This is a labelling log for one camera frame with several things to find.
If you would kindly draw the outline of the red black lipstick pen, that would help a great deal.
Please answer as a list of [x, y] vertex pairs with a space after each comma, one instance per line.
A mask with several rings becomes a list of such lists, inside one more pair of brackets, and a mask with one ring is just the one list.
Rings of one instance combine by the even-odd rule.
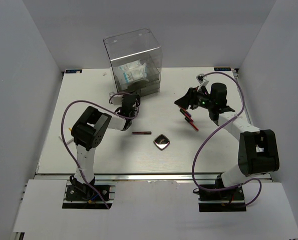
[[180, 108], [179, 111], [184, 115], [184, 119], [191, 125], [191, 127], [198, 132], [199, 129], [198, 127], [194, 124], [194, 120], [191, 118], [191, 114], [187, 111], [184, 110], [183, 108]]

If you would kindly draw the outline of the cotton pad packet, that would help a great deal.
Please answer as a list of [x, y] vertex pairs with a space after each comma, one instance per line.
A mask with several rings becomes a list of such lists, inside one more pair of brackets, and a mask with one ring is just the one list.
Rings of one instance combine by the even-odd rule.
[[143, 69], [136, 70], [118, 70], [117, 78], [121, 85], [130, 85], [147, 77], [147, 73]]
[[132, 74], [143, 75], [143, 76], [145, 76], [147, 73], [146, 68], [147, 68], [147, 64], [141, 63], [140, 60], [136, 60], [136, 61], [118, 66], [119, 70], [122, 70], [124, 72], [131, 72]]

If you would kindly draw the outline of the clear acrylic drawer organizer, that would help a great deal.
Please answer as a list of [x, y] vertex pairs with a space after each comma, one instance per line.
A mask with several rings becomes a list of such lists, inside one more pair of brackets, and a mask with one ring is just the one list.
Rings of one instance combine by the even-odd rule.
[[103, 39], [118, 93], [158, 93], [161, 84], [162, 48], [148, 28]]

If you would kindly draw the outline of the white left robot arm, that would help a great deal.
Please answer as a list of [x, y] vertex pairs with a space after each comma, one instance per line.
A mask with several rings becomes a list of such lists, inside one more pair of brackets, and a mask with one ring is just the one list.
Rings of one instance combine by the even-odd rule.
[[101, 143], [107, 129], [126, 131], [138, 114], [140, 90], [120, 93], [121, 106], [110, 115], [88, 106], [73, 125], [71, 136], [77, 150], [77, 170], [70, 177], [72, 185], [78, 187], [77, 194], [85, 200], [94, 195], [94, 158], [95, 150]]

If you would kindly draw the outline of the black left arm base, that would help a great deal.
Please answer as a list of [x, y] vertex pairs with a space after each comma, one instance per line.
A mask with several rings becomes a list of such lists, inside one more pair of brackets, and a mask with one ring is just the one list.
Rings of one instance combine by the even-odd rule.
[[67, 182], [62, 208], [63, 209], [86, 209], [86, 210], [108, 210], [111, 208], [115, 197], [115, 186], [109, 184], [95, 184], [93, 179], [90, 188], [84, 182], [76, 180], [74, 175]]

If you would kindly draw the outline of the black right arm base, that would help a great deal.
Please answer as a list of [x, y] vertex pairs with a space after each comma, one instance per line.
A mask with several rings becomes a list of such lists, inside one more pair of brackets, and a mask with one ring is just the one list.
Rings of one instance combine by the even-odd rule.
[[199, 195], [198, 205], [201, 213], [246, 211], [242, 187], [224, 191], [206, 191], [201, 188], [196, 188], [192, 192]]

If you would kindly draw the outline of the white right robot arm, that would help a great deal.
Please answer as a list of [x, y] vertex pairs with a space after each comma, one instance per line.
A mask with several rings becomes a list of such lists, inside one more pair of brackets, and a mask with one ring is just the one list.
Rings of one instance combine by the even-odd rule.
[[275, 133], [270, 129], [259, 129], [242, 119], [240, 114], [227, 105], [226, 97], [226, 85], [214, 83], [210, 91], [204, 86], [191, 87], [174, 102], [184, 110], [198, 107], [207, 109], [210, 119], [217, 125], [211, 136], [224, 129], [239, 143], [237, 164], [220, 174], [214, 187], [208, 189], [222, 200], [232, 195], [234, 188], [253, 180], [255, 176], [279, 169]]

